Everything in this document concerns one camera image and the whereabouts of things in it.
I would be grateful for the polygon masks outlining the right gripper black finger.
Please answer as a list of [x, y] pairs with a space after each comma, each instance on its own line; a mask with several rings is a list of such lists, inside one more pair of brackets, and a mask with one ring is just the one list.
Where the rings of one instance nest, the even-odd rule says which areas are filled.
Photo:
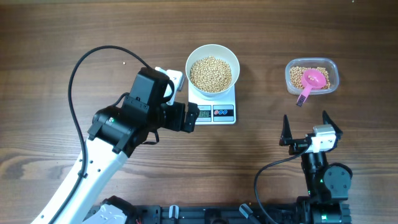
[[343, 132], [342, 130], [333, 122], [326, 111], [322, 112], [323, 124], [330, 124], [335, 130], [335, 135], [337, 139], [341, 139]]
[[292, 133], [287, 115], [283, 117], [282, 132], [279, 139], [280, 146], [289, 146], [293, 143]]

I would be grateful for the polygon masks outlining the pink plastic measuring scoop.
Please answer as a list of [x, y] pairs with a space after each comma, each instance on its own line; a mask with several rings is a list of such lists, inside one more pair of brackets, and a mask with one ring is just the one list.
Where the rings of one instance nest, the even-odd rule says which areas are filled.
[[326, 85], [326, 78], [318, 70], [308, 69], [304, 71], [301, 83], [304, 86], [304, 89], [296, 102], [296, 105], [299, 107], [305, 103], [312, 90], [322, 89]]

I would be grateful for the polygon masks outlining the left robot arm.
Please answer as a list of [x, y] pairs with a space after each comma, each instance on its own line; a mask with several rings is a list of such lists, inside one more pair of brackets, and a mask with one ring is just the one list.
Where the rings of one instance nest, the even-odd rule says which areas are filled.
[[135, 148], [147, 144], [159, 128], [190, 133], [199, 115], [194, 103], [176, 103], [183, 73], [143, 67], [131, 91], [123, 93], [118, 107], [96, 112], [82, 140], [81, 154], [50, 202], [34, 223], [82, 223], [110, 178]]

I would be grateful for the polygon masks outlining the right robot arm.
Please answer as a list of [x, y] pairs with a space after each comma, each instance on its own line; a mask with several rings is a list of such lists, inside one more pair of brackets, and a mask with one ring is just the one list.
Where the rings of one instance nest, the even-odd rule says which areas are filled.
[[337, 148], [343, 135], [326, 111], [323, 124], [314, 126], [313, 132], [302, 139], [294, 139], [288, 117], [285, 115], [279, 145], [288, 146], [291, 156], [301, 157], [308, 195], [298, 197], [294, 203], [294, 223], [352, 222], [348, 204], [348, 191], [353, 178], [352, 170], [341, 163], [330, 164], [326, 154]]

